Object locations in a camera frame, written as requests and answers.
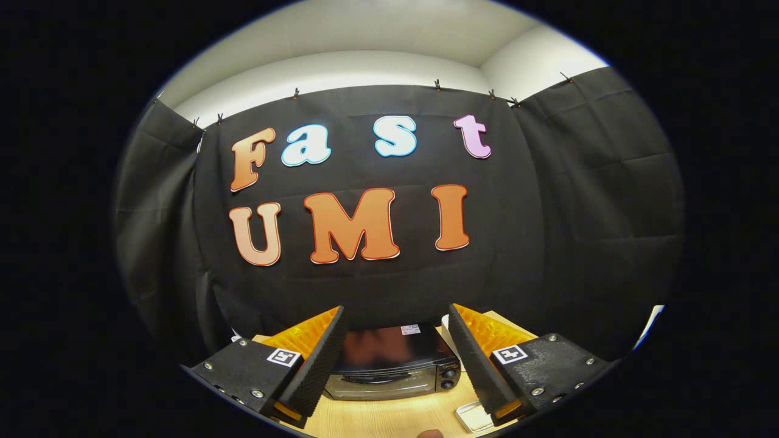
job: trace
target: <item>pink letter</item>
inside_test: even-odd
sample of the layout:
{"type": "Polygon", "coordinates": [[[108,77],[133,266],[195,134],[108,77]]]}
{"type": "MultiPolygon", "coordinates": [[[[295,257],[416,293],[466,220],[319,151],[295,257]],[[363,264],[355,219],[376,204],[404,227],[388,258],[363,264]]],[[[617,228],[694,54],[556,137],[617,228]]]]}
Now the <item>pink letter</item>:
{"type": "Polygon", "coordinates": [[[481,144],[480,132],[487,132],[487,129],[481,123],[476,123],[473,115],[465,115],[454,121],[457,128],[463,130],[463,143],[465,150],[474,158],[486,158],[492,153],[490,147],[481,144]]]}

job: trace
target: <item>black foam pad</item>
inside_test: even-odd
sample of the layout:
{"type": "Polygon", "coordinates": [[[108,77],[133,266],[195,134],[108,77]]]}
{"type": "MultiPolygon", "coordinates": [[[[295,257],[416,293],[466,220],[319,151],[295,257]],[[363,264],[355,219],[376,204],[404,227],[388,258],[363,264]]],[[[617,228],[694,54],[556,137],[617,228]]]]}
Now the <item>black foam pad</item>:
{"type": "Polygon", "coordinates": [[[344,307],[338,306],[314,351],[279,397],[281,403],[305,417],[314,414],[344,344],[347,321],[342,317],[343,313],[344,307]]]}
{"type": "Polygon", "coordinates": [[[465,365],[476,396],[488,414],[516,399],[514,391],[481,352],[474,335],[454,305],[449,305],[449,333],[465,365]]]}

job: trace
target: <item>wooden table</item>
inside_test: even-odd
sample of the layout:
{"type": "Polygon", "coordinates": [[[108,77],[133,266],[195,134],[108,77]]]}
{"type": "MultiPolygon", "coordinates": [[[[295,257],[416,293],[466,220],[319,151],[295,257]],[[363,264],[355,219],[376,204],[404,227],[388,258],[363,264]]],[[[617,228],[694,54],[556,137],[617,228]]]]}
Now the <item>wooden table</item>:
{"type": "MultiPolygon", "coordinates": [[[[485,315],[526,331],[493,311],[485,315]]],[[[257,335],[253,340],[259,342],[267,338],[257,335]]],[[[416,438],[420,432],[428,429],[440,430],[445,438],[457,438],[482,436],[516,422],[514,420],[479,433],[466,431],[457,419],[455,410],[478,398],[467,370],[463,368],[462,371],[458,384],[446,392],[386,401],[330,400],[323,395],[304,429],[285,422],[281,424],[318,438],[416,438]]]]}

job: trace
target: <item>black curtain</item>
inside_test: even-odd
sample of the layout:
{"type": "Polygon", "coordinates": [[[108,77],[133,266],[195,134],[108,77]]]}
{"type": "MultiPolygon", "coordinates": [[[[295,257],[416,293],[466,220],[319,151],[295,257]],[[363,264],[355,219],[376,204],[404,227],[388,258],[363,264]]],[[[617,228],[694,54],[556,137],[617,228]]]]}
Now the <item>black curtain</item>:
{"type": "MultiPolygon", "coordinates": [[[[518,108],[432,87],[327,90],[283,99],[194,129],[161,102],[129,141],[118,177],[118,259],[130,301],[156,339],[202,360],[243,336],[275,334],[337,305],[352,327],[437,320],[451,302],[494,309],[536,334],[558,332],[604,359],[623,356],[662,304],[679,258],[682,187],[660,126],[611,68],[535,94],[518,108]],[[453,121],[472,114],[492,148],[470,156],[453,121]],[[415,120],[417,148],[380,157],[373,122],[415,120]],[[321,164],[280,161],[287,134],[328,129],[321,164]],[[267,127],[259,181],[229,189],[232,145],[267,127]],[[430,190],[461,184],[469,246],[440,252],[430,190]],[[359,254],[315,265],[303,199],[334,193],[352,214],[369,188],[396,192],[391,260],[359,254]],[[256,267],[238,254],[227,212],[278,202],[281,258],[256,267]]],[[[264,229],[250,220],[257,248],[264,229]]]]}
{"type": "MultiPolygon", "coordinates": [[[[440,323],[457,302],[482,311],[498,309],[517,321],[532,312],[541,286],[543,227],[538,179],[516,119],[505,102],[461,90],[371,86],[325,90],[243,111],[206,128],[195,173],[198,240],[217,301],[243,336],[275,334],[334,306],[344,306],[353,328],[440,323]],[[384,115],[411,117],[417,146],[404,157],[382,157],[375,149],[374,122],[384,115]],[[472,157],[453,124],[474,115],[492,148],[487,159],[472,157]],[[280,159],[287,135],[303,125],[327,128],[331,155],[320,164],[288,167],[280,159]],[[235,142],[268,127],[276,139],[266,145],[258,181],[237,193],[235,142]],[[464,228],[470,243],[438,251],[439,207],[431,190],[463,185],[464,228]],[[314,264],[312,215],[305,197],[333,193],[352,215],[362,193],[392,189],[394,242],[391,260],[314,264]],[[257,267],[236,247],[228,211],[281,205],[279,260],[257,267]]],[[[256,212],[249,219],[252,240],[264,249],[265,231],[256,212]]]]}
{"type": "Polygon", "coordinates": [[[116,182],[115,243],[129,301],[173,357],[194,364],[230,329],[213,298],[192,222],[203,130],[156,101],[140,117],[116,182]]]}
{"type": "Polygon", "coordinates": [[[613,68],[571,79],[513,108],[544,217],[545,301],[532,324],[615,359],[670,290],[682,180],[657,119],[613,68]]]}

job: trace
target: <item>white letter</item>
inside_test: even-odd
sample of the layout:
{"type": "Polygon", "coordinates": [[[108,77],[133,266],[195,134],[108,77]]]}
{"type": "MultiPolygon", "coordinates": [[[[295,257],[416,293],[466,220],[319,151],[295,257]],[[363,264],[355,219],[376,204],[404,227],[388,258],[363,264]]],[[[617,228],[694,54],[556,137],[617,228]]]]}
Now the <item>white letter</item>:
{"type": "Polygon", "coordinates": [[[376,120],[373,132],[383,140],[376,141],[376,152],[382,157],[395,155],[402,157],[414,152],[417,147],[417,137],[412,133],[417,124],[411,117],[387,115],[376,120]]]}
{"type": "Polygon", "coordinates": [[[291,143],[281,153],[281,162],[285,166],[299,166],[306,161],[319,164],[330,156],[327,147],[327,128],[322,125],[306,125],[290,132],[287,143],[291,143]]]}

